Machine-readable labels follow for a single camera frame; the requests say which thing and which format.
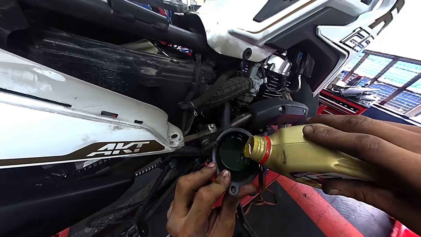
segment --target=bottle label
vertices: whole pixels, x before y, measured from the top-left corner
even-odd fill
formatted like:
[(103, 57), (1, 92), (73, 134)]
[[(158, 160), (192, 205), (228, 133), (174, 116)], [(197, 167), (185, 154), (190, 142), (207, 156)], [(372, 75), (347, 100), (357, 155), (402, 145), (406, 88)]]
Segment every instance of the bottle label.
[(328, 173), (328, 172), (291, 172), (290, 175), (297, 179), (297, 181), (311, 185), (316, 188), (321, 188), (323, 181), (329, 178), (344, 178), (344, 179), (358, 179), (348, 175), (342, 175), (338, 173)]

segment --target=green oil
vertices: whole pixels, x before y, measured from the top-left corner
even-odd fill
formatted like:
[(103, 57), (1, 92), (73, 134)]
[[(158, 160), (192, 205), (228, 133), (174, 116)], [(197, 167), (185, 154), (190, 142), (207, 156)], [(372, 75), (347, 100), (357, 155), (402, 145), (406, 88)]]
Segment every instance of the green oil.
[(251, 160), (244, 156), (243, 150), (248, 136), (229, 135), (220, 142), (219, 157), (222, 163), (231, 171), (244, 171)]

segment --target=chain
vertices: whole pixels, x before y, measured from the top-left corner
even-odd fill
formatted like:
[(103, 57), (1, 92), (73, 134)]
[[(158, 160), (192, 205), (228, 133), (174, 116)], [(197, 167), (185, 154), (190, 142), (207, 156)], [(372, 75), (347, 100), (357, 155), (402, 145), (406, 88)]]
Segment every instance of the chain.
[(99, 164), (102, 164), (102, 163), (104, 163), (104, 162), (107, 162), (107, 161), (109, 161), (109, 160), (110, 160), (110, 158), (107, 158), (107, 159), (100, 159), (100, 160), (98, 160), (98, 161), (96, 161), (96, 162), (94, 162), (94, 163), (92, 163), (92, 164), (89, 164), (89, 165), (87, 165), (87, 166), (83, 167), (82, 169), (75, 170), (75, 171), (73, 171), (73, 172), (67, 173), (67, 174), (65, 174), (65, 175), (64, 175), (64, 177), (71, 176), (71, 175), (75, 175), (75, 174), (80, 173), (80, 172), (84, 172), (84, 171), (86, 171), (86, 170), (88, 170), (88, 169), (90, 169), (90, 168), (93, 168), (93, 167), (95, 167), (95, 166), (97, 166), (97, 165), (99, 165)]
[(146, 173), (148, 173), (149, 171), (151, 171), (151, 170), (154, 170), (155, 168), (157, 168), (158, 167), (158, 165), (159, 164), (161, 164), (162, 163), (162, 161), (160, 161), (160, 162), (158, 162), (158, 163), (156, 163), (156, 164), (154, 164), (154, 165), (152, 165), (152, 166), (150, 166), (150, 167), (148, 167), (148, 168), (146, 168), (146, 169), (144, 169), (144, 170), (142, 170), (142, 171), (139, 171), (139, 172), (136, 172), (136, 177), (137, 176), (140, 176), (140, 175), (144, 175), (144, 174), (146, 174)]

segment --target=oil bottle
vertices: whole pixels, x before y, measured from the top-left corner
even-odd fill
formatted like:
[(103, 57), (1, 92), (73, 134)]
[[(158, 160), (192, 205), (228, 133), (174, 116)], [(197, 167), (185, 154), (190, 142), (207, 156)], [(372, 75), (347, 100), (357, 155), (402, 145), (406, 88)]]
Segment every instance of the oil bottle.
[(307, 140), (302, 132), (304, 126), (284, 127), (270, 136), (251, 136), (244, 155), (274, 172), (317, 188), (328, 178), (375, 183), (380, 180), (381, 172), (373, 165)]

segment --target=dirty hand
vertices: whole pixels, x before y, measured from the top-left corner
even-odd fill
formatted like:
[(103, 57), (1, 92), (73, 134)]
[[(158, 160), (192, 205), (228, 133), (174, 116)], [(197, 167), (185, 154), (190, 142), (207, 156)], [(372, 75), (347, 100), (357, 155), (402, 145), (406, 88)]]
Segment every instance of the dirty hand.
[[(223, 170), (211, 183), (215, 175), (216, 165), (211, 162), (203, 169), (179, 178), (174, 200), (167, 212), (167, 230), (171, 236), (232, 237), (237, 205), (256, 188), (248, 184), (240, 187), (237, 196), (232, 196), (226, 193), (231, 173)], [(213, 204), (224, 193), (222, 205), (213, 208)]]
[(320, 115), (307, 123), (311, 124), (303, 128), (307, 139), (378, 165), (395, 182), (377, 186), (332, 179), (322, 185), (325, 193), (368, 203), (421, 234), (421, 128), (361, 115)]

